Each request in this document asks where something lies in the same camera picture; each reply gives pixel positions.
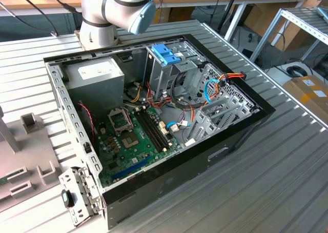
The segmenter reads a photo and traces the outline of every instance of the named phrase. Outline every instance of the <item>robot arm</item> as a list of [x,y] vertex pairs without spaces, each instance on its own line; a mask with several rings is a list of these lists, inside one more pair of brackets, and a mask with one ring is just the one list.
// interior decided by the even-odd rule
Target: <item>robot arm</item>
[[156,10],[151,0],[81,0],[81,4],[80,41],[87,50],[117,44],[116,26],[133,34],[145,32]]

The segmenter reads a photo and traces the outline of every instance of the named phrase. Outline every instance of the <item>grooved aluminum surface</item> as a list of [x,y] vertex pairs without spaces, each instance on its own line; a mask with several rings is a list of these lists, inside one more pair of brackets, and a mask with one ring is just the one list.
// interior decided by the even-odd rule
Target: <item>grooved aluminum surface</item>
[[[198,21],[151,26],[145,34],[119,30],[125,44],[190,33],[276,108],[246,143],[112,232],[324,232],[328,228],[328,134],[256,66]],[[77,38],[0,44],[0,104],[6,122],[33,111],[45,121],[63,170],[79,165],[60,118],[42,58],[81,51]],[[0,213],[10,232],[106,232],[97,216],[75,229],[56,186]]]
[[281,16],[328,45],[328,23],[316,8],[287,8],[282,10]]

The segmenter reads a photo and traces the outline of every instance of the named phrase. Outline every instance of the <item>workbench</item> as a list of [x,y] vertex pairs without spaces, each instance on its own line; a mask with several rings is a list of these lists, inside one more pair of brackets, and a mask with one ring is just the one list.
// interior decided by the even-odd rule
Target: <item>workbench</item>
[[[124,44],[190,33],[248,83],[276,112],[244,145],[206,172],[124,220],[112,232],[324,232],[328,227],[327,125],[296,102],[206,24],[119,30]],[[81,51],[74,35],[0,44],[4,121],[34,112],[44,120],[62,170],[79,164],[57,110],[43,57]],[[74,229],[53,187],[0,213],[3,232],[106,232],[97,216]]]
[[[33,9],[25,0],[0,0],[8,9],[13,10],[16,15],[36,15],[40,14]],[[67,13],[67,11],[56,0],[32,0],[46,14]],[[61,0],[71,6],[77,7],[81,11],[80,0]],[[219,0],[218,5],[227,5],[230,0]],[[301,7],[306,0],[235,0],[234,4],[238,5],[233,20],[225,35],[225,39],[229,41],[235,31],[235,28],[248,4],[260,3],[291,3],[297,2],[296,7]],[[160,1],[154,0],[156,6],[159,7]],[[171,7],[187,7],[187,6],[214,6],[217,0],[163,0],[162,8]],[[0,16],[8,16],[9,14],[0,8]]]

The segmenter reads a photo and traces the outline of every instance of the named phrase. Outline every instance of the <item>blue drive bay latch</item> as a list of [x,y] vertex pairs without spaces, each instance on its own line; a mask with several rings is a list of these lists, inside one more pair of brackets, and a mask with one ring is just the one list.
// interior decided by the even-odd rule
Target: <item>blue drive bay latch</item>
[[181,59],[175,56],[172,49],[167,48],[164,44],[152,46],[152,50],[156,53],[158,58],[166,65],[172,65],[178,63]]

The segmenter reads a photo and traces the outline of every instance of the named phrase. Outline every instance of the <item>open computer tower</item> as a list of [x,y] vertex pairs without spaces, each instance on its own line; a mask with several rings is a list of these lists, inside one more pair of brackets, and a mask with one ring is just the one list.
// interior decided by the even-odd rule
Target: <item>open computer tower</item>
[[240,147],[275,111],[193,36],[45,59],[74,151],[73,224],[108,229]]

